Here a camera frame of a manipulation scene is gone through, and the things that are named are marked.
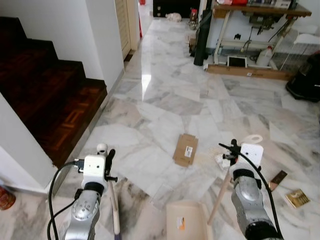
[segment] small book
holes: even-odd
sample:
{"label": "small book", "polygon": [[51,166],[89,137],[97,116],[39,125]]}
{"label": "small book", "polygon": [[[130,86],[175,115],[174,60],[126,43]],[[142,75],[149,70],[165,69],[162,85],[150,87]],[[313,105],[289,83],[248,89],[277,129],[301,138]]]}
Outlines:
{"label": "small book", "polygon": [[310,202],[310,199],[304,194],[301,189],[295,190],[285,196],[296,209]]}

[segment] white door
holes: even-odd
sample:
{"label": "white door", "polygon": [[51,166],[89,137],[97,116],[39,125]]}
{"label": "white door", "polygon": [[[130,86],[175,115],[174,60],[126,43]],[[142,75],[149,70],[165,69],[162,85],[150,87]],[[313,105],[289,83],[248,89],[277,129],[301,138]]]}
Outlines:
{"label": "white door", "polygon": [[122,56],[125,59],[131,50],[127,0],[114,0],[114,2],[119,25]]}

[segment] white container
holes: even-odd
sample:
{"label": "white container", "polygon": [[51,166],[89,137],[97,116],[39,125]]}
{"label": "white container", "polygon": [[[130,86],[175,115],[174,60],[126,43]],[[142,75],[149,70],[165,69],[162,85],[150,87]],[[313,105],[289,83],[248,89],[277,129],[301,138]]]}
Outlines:
{"label": "white container", "polygon": [[260,52],[256,64],[261,67],[266,67],[272,58],[272,47],[268,46],[267,49]]}
{"label": "white container", "polygon": [[207,207],[200,202],[182,200],[166,205],[167,240],[214,240],[207,221]]}

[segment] wooden shelf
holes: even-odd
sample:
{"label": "wooden shelf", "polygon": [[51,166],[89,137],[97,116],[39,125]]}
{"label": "wooden shelf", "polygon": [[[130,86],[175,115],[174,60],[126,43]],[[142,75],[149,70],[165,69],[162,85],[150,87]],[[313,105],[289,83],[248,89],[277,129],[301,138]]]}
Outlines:
{"label": "wooden shelf", "polygon": [[264,13],[264,14],[287,14],[292,17],[307,17],[311,16],[312,12],[298,4],[295,9],[284,9],[264,6],[246,6],[246,5],[222,5],[217,2],[214,3],[215,10],[227,11],[242,11],[247,13]]}

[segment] black cable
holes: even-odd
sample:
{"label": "black cable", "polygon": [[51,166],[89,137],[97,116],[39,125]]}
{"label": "black cable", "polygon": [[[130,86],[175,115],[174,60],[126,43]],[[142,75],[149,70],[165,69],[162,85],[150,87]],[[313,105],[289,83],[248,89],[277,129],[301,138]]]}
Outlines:
{"label": "black cable", "polygon": [[[62,213],[63,211],[67,210],[68,208],[70,208],[74,203],[75,203],[76,199],[73,200],[69,205],[65,206],[64,208],[62,208],[60,211],[58,211],[56,214],[53,215],[53,219],[56,218],[56,216],[58,216],[60,213]],[[49,220],[48,226],[46,228],[46,235],[48,240],[51,240],[51,235],[50,235],[50,228],[51,228],[51,224],[52,224],[52,219]]]}
{"label": "black cable", "polygon": [[240,155],[241,157],[243,157],[251,165],[251,167],[253,167],[253,169],[256,171],[256,173],[259,175],[259,177],[261,178],[261,181],[263,182],[263,184],[265,186],[265,189],[266,189],[266,191],[268,193],[269,199],[270,199],[271,209],[272,209],[272,214],[273,214],[273,219],[274,219],[274,224],[275,224],[275,227],[276,227],[276,231],[278,232],[279,237],[283,239],[283,236],[282,236],[282,233],[281,233],[281,230],[280,230],[280,226],[279,226],[279,222],[278,222],[278,217],[277,217],[274,198],[272,196],[272,192],[271,192],[271,190],[270,190],[270,188],[268,186],[268,183],[267,183],[266,179],[264,178],[264,176],[258,170],[256,165],[249,158],[247,158],[244,154],[242,154],[241,152],[231,148],[230,146],[224,145],[222,143],[219,143],[219,145],[221,147],[224,147],[225,149],[228,149],[229,151],[232,151],[232,153],[235,153],[235,154]]}
{"label": "black cable", "polygon": [[273,39],[273,38],[275,37],[275,35],[277,35],[277,34],[281,31],[281,29],[284,28],[284,26],[285,26],[287,23],[288,23],[288,20],[287,20],[287,21],[279,28],[279,30],[276,31],[276,33],[269,39],[268,43],[271,41],[271,39]]}
{"label": "black cable", "polygon": [[249,36],[249,40],[248,40],[248,44],[246,45],[246,50],[245,50],[245,56],[247,56],[247,52],[248,52],[248,48],[249,48],[249,44],[251,42],[251,34],[252,34],[252,29],[254,29],[254,27],[251,27],[251,32],[250,32],[250,36]]}
{"label": "black cable", "polygon": [[58,236],[58,231],[57,231],[57,226],[56,226],[56,221],[55,221],[55,217],[54,217],[54,210],[52,208],[52,190],[54,188],[55,185],[55,181],[56,178],[58,176],[58,173],[66,166],[70,166],[70,165],[75,165],[76,162],[75,161],[71,161],[71,162],[67,162],[65,163],[62,167],[60,167],[54,174],[52,181],[51,181],[51,185],[50,185],[50,189],[49,189],[49,196],[48,196],[48,203],[49,203],[49,212],[50,212],[50,218],[52,221],[52,227],[53,227],[53,232],[54,232],[54,237],[55,240],[59,240],[59,236]]}

